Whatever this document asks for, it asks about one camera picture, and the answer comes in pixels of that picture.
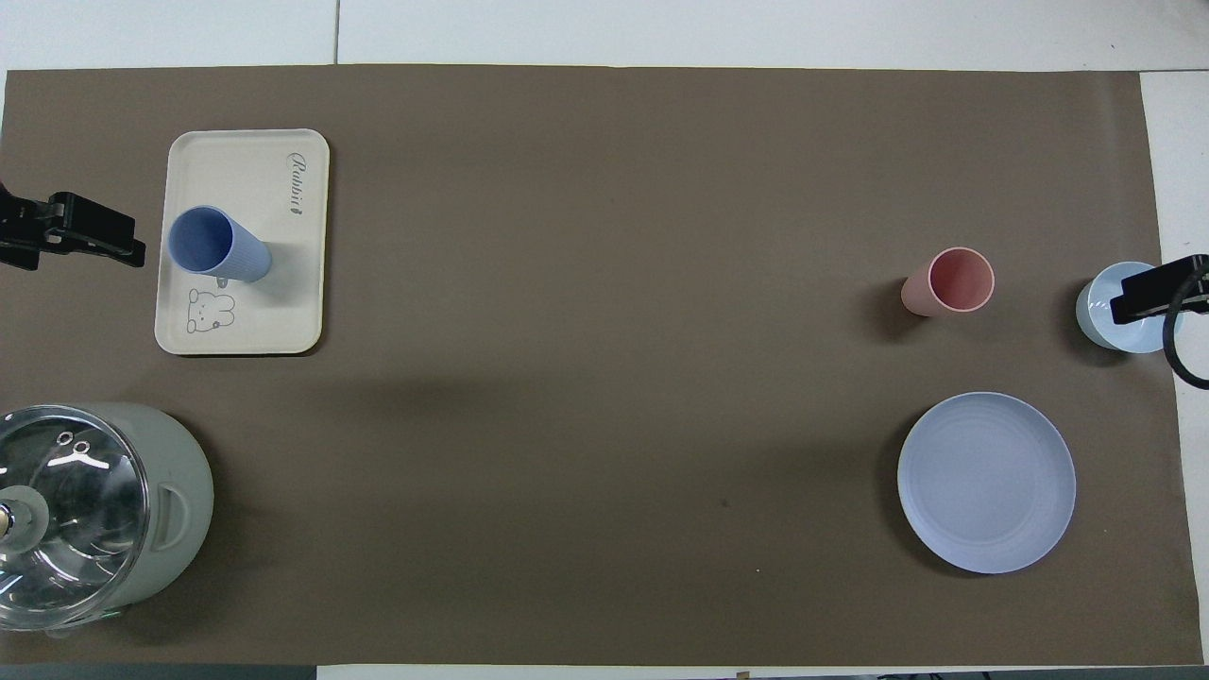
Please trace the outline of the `pale green cooker pot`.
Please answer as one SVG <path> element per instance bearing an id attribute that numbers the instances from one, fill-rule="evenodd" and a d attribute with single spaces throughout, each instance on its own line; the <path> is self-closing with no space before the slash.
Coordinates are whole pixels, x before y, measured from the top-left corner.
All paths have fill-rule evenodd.
<path id="1" fill-rule="evenodd" d="M 96 414 L 129 443 L 143 473 L 147 530 L 129 577 L 112 598 L 118 607 L 104 617 L 109 620 L 160 594 L 193 563 L 212 525 L 212 469 L 197 439 L 175 417 L 155 408 L 134 403 L 44 405 L 77 407 Z"/>

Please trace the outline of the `light blue bowl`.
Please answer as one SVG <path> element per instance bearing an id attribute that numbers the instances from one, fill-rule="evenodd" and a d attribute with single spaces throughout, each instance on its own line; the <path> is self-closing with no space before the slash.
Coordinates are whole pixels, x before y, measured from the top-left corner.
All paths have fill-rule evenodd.
<path id="1" fill-rule="evenodd" d="M 1146 355 L 1163 348 L 1162 328 L 1167 306 L 1159 306 L 1158 294 L 1173 294 L 1176 286 L 1174 275 L 1182 270 L 1175 263 L 1163 263 L 1157 266 L 1157 275 L 1150 275 L 1152 267 L 1149 263 L 1113 263 L 1084 284 L 1075 302 L 1077 324 L 1084 336 L 1101 348 L 1127 353 Z M 1118 323 L 1113 318 L 1111 301 L 1130 295 L 1132 290 L 1124 281 L 1134 276 L 1143 277 L 1144 309 L 1156 310 L 1157 315 Z"/>

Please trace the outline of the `brown table mat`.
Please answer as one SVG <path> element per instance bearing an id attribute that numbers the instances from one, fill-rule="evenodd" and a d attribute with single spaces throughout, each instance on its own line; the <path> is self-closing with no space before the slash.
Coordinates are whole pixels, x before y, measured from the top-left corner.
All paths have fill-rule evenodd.
<path id="1" fill-rule="evenodd" d="M 258 128 L 332 152 L 322 340 L 167 353 L 169 146 Z M 1135 74 L 11 73 L 0 179 L 147 244 L 0 265 L 0 409 L 163 409 L 216 490 L 175 584 L 0 664 L 1201 663 L 1173 376 L 1074 318 L 1159 255 Z M 912 315 L 954 247 L 993 298 Z M 937 558 L 895 486 L 912 423 L 977 391 L 1077 478 L 1006 575 Z"/>

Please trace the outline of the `blue plastic cup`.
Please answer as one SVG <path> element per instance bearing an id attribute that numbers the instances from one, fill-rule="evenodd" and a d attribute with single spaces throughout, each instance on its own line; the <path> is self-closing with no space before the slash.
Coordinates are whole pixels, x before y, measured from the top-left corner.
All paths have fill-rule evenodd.
<path id="1" fill-rule="evenodd" d="M 207 204 L 184 211 L 173 220 L 167 249 L 177 267 L 216 280 L 256 282 L 272 265 L 264 241 L 227 212 Z"/>

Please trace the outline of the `cream rabbit print tray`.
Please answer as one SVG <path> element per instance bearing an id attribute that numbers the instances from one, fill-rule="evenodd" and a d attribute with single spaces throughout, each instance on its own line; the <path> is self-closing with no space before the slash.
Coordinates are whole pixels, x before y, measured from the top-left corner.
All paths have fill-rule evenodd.
<path id="1" fill-rule="evenodd" d="M 316 129 L 191 129 L 170 146 L 155 336 L 172 355 L 299 355 L 325 315 L 330 148 Z M 229 213 L 272 254 L 256 282 L 172 263 L 173 220 L 197 206 Z"/>

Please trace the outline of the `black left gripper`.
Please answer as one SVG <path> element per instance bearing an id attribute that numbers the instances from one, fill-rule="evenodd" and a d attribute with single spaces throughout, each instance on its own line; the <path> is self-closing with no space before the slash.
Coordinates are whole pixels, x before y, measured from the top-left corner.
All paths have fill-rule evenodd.
<path id="1" fill-rule="evenodd" d="M 69 191 L 50 202 L 21 198 L 0 188 L 0 264 L 36 271 L 52 227 L 60 235 L 58 254 L 104 257 L 132 267 L 145 265 L 146 244 L 135 238 L 135 220 L 93 198 Z"/>

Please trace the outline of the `blue round plate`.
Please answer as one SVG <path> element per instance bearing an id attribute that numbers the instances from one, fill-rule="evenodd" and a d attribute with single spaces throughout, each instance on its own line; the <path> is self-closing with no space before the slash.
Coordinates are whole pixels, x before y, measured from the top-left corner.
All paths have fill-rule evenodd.
<path id="1" fill-rule="evenodd" d="M 895 486 L 906 520 L 951 567 L 1006 575 L 1032 567 L 1072 520 L 1070 448 L 1045 413 L 1007 393 L 959 393 L 904 436 Z"/>

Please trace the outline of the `pink plastic cup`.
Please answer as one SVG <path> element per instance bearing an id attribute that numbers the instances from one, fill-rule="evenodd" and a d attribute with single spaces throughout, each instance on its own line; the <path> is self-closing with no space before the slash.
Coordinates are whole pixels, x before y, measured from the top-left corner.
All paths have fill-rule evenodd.
<path id="1" fill-rule="evenodd" d="M 995 271 L 980 250 L 954 246 L 941 250 L 912 273 L 901 288 L 901 302 L 912 315 L 971 315 L 995 292 Z"/>

